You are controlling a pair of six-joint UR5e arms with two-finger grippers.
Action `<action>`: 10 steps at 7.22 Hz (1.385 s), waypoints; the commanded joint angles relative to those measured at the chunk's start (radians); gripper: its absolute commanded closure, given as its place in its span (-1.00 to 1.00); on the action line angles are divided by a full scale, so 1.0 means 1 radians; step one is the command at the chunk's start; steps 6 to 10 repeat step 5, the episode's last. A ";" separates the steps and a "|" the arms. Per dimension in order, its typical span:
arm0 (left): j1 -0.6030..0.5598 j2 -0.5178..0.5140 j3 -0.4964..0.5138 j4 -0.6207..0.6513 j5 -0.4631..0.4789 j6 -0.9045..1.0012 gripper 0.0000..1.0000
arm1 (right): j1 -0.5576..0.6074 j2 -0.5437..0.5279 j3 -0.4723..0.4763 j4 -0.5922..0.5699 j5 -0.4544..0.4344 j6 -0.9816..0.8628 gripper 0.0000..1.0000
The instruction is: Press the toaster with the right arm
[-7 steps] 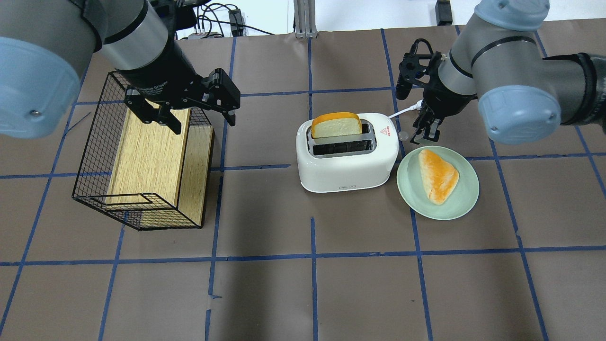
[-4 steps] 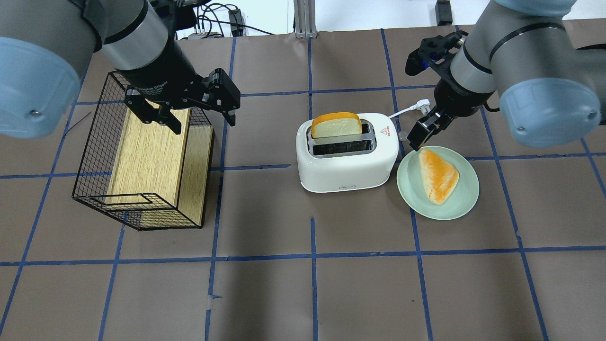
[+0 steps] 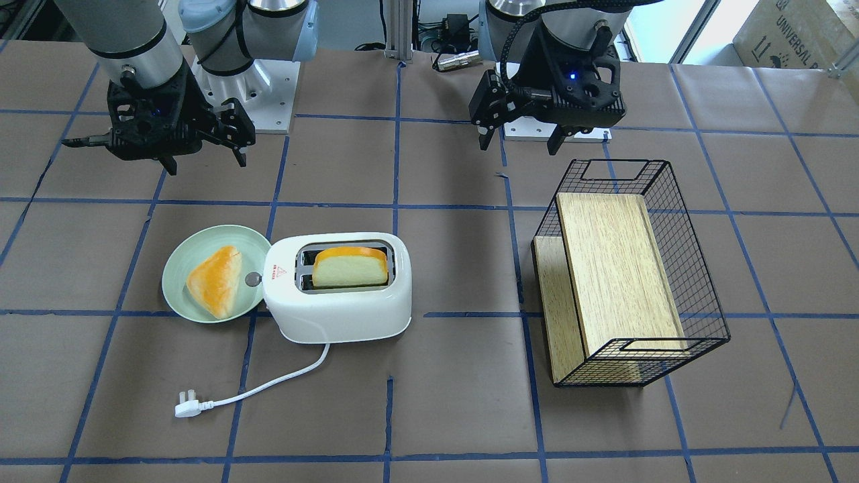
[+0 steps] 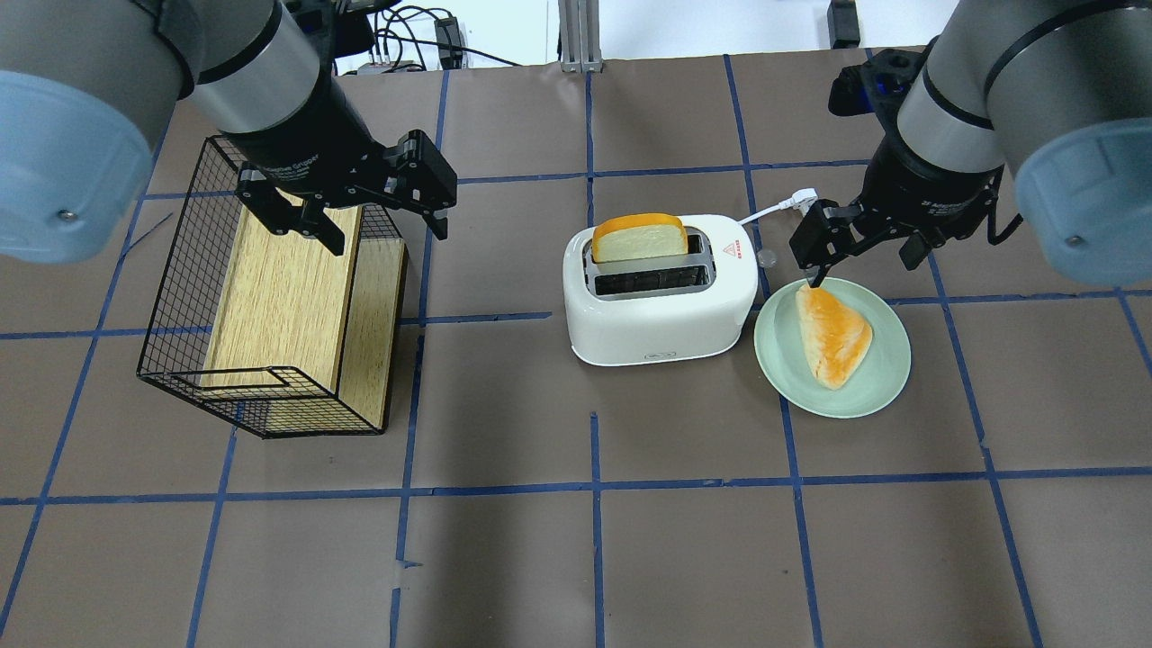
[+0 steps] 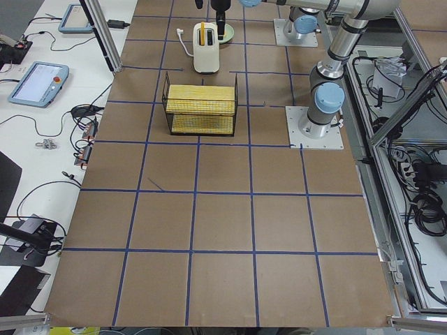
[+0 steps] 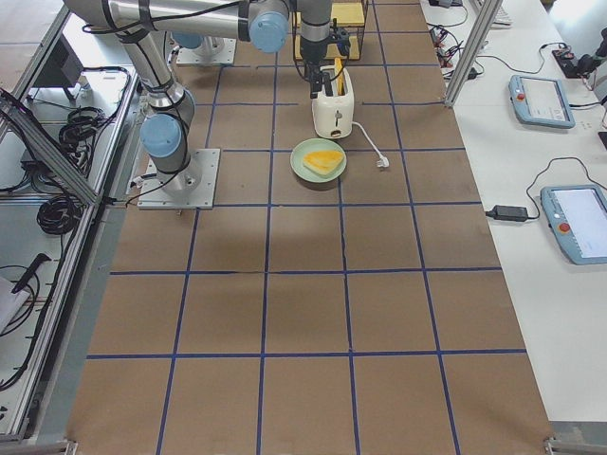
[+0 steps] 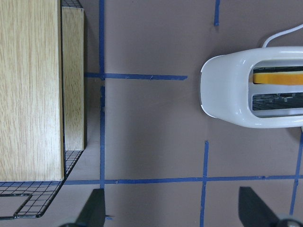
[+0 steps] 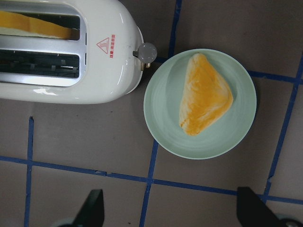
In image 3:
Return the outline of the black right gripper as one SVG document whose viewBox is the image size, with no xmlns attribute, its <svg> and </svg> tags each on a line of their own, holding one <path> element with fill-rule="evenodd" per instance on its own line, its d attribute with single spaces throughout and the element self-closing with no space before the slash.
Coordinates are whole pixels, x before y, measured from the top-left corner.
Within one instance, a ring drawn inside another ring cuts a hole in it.
<svg viewBox="0 0 859 483">
<path fill-rule="evenodd" d="M 232 151 L 240 168 L 248 165 L 248 148 L 256 143 L 254 122 L 237 98 L 217 108 L 205 100 L 187 62 L 163 85 L 145 89 L 137 71 L 122 68 L 119 82 L 110 82 L 107 104 L 111 129 L 107 149 L 123 161 L 157 159 L 175 176 L 175 156 L 201 150 L 215 140 Z"/>
</svg>

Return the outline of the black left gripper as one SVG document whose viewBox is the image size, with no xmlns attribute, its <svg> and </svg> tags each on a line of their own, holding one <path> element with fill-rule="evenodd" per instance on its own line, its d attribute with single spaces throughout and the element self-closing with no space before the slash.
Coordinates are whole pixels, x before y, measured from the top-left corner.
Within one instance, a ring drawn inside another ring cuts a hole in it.
<svg viewBox="0 0 859 483">
<path fill-rule="evenodd" d="M 478 144 L 488 150 L 504 123 L 522 116 L 555 123 L 550 156 L 577 129 L 611 127 L 626 114 L 620 88 L 620 63 L 611 51 L 613 32 L 598 25 L 590 46 L 570 47 L 545 25 L 534 28 L 517 73 L 507 91 L 496 70 L 486 70 L 468 104 Z"/>
</svg>

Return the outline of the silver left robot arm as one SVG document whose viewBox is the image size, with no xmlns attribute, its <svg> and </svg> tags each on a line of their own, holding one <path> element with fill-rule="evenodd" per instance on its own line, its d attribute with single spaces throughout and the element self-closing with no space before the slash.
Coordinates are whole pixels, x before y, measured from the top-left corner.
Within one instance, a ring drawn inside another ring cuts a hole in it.
<svg viewBox="0 0 859 483">
<path fill-rule="evenodd" d="M 610 128 L 626 114 L 614 41 L 638 1 L 484 1 L 478 52 L 492 62 L 468 104 L 487 150 L 506 123 L 550 123 L 555 155 L 578 133 Z"/>
</svg>

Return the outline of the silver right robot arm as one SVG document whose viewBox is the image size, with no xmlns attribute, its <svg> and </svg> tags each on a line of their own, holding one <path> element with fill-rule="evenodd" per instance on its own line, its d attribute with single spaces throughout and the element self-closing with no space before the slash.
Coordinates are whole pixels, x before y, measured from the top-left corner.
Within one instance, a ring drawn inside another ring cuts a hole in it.
<svg viewBox="0 0 859 483">
<path fill-rule="evenodd" d="M 111 120 L 105 134 L 62 144 L 153 159 L 171 175 L 206 142 L 246 167 L 258 133 L 288 128 L 297 69 L 318 47 L 316 1 L 181 1 L 194 63 L 154 1 L 57 4 L 109 76 Z"/>
</svg>

